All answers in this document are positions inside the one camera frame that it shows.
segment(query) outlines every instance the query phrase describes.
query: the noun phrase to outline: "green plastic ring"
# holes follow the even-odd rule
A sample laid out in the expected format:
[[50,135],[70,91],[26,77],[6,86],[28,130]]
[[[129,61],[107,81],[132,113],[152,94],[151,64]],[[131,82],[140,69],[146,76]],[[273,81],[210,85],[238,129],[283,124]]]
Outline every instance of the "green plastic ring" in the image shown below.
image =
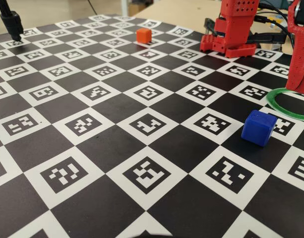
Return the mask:
[[304,121],[304,115],[300,115],[300,114],[297,114],[297,113],[290,112],[290,111],[286,110],[285,108],[282,108],[280,105],[278,105],[278,103],[275,101],[275,97],[277,95],[279,95],[280,93],[296,93],[296,92],[287,90],[286,88],[274,89],[266,95],[266,100],[269,103],[269,105],[274,110],[276,110],[280,113],[283,113],[283,114],[287,115],[288,117]]

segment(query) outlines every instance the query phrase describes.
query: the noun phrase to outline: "gray floor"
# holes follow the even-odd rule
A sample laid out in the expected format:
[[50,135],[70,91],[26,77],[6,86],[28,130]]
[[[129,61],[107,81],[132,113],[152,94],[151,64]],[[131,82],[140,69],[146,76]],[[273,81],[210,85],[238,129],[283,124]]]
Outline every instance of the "gray floor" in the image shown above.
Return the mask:
[[[21,17],[24,28],[94,15],[87,0],[8,0]],[[120,0],[91,0],[96,12],[121,14]],[[0,19],[0,34],[6,29]]]

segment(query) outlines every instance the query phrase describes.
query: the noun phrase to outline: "cardboard box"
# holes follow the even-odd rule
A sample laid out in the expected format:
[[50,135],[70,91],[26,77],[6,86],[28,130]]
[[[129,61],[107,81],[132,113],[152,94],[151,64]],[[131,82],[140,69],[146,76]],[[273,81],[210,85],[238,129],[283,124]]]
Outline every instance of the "cardboard box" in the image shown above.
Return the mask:
[[146,8],[145,4],[130,3],[128,5],[128,14],[129,14],[129,16],[134,16],[145,8]]

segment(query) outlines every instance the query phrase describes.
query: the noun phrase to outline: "blue cube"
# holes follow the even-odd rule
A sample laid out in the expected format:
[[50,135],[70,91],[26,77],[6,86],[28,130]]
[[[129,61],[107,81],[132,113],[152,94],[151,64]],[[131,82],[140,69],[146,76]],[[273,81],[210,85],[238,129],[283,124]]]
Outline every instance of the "blue cube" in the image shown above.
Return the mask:
[[276,121],[275,116],[253,110],[245,120],[241,138],[264,147],[271,137]]

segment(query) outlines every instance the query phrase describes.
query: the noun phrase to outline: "orange cube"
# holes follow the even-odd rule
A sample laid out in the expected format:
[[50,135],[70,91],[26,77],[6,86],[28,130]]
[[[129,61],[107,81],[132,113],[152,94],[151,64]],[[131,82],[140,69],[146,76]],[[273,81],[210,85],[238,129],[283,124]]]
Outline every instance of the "orange cube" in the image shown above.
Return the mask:
[[136,41],[147,44],[152,41],[152,31],[146,28],[140,28],[136,31]]

